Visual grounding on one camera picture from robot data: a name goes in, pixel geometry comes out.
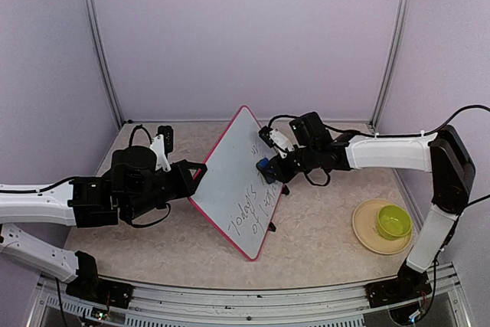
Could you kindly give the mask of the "blue whiteboard eraser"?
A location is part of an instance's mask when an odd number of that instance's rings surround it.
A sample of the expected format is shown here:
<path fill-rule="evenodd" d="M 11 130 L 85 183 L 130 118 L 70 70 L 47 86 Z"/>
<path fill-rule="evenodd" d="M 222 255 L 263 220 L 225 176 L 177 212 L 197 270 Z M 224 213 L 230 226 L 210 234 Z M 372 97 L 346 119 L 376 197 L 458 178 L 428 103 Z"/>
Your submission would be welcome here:
<path fill-rule="evenodd" d="M 263 158 L 256 163 L 256 168 L 260 172 L 267 172 L 270 168 L 270 161 L 268 158 Z"/>

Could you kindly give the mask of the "pink framed whiteboard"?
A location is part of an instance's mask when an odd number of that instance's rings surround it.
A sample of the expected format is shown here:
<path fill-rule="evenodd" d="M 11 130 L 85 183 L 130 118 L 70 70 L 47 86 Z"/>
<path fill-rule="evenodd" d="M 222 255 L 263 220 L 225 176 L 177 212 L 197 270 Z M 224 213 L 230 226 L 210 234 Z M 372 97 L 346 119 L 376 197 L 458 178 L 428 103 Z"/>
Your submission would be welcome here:
<path fill-rule="evenodd" d="M 261 125 L 241 106 L 204 160 L 207 171 L 190 202 L 249 261 L 260 255 L 283 189 L 256 164 L 276 151 L 259 137 Z"/>

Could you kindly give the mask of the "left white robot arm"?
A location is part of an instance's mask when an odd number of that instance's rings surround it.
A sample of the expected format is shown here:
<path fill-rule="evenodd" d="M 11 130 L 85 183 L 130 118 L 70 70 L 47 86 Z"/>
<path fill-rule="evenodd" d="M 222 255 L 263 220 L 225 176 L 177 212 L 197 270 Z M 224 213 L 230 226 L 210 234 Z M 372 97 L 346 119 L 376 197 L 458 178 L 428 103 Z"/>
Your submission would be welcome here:
<path fill-rule="evenodd" d="M 76 281 L 92 300 L 107 292 L 95 259 L 84 252 L 54 247 L 20 228 L 23 223 L 66 227 L 108 227 L 124 222 L 141 229 L 136 219 L 155 209 L 169 211 L 171 201 L 189 198 L 207 171 L 204 163 L 170 163 L 163 149 L 131 146 L 116 150 L 101 176 L 69 177 L 46 187 L 1 187 L 1 250 L 62 283 Z"/>

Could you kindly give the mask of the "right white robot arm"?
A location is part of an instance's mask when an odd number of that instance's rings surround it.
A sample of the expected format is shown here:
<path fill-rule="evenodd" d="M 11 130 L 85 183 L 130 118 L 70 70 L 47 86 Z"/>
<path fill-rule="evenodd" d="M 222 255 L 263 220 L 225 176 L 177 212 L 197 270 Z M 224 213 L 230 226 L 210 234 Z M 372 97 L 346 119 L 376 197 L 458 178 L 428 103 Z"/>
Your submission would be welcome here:
<path fill-rule="evenodd" d="M 405 136 L 376 136 L 349 129 L 339 130 L 338 136 L 332 137 L 331 129 L 316 112 L 289 119 L 295 143 L 270 124 L 259 131 L 259 137 L 278 151 L 256 165 L 269 183 L 287 184 L 296 175 L 307 176 L 316 169 L 329 174 L 334 170 L 393 168 L 432 175 L 432 206 L 404 261 L 405 271 L 391 284 L 398 299 L 410 298 L 421 287 L 419 273 L 427 271 L 448 244 L 459 217 L 470 205 L 475 165 L 456 129 L 446 124 L 432 133 Z"/>

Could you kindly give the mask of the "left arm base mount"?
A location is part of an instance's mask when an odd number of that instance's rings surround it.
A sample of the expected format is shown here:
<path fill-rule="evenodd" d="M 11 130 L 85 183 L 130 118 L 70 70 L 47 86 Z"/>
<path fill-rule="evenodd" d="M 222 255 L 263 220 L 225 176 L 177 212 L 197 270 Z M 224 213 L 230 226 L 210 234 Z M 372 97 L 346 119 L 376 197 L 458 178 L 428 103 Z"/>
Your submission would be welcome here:
<path fill-rule="evenodd" d="M 99 277 L 96 260 L 88 253 L 77 251 L 76 278 L 67 283 L 65 293 L 89 302 L 128 309 L 133 286 Z"/>

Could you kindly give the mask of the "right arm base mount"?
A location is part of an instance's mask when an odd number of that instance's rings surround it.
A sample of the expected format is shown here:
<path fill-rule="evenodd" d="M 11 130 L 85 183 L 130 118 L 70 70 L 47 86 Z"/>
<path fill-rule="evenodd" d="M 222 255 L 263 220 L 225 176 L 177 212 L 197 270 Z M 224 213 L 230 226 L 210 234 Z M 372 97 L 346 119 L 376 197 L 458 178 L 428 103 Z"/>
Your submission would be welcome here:
<path fill-rule="evenodd" d="M 405 263 L 394 278 L 368 283 L 364 288 L 371 308 L 427 296 L 433 291 L 427 272 L 419 273 Z"/>

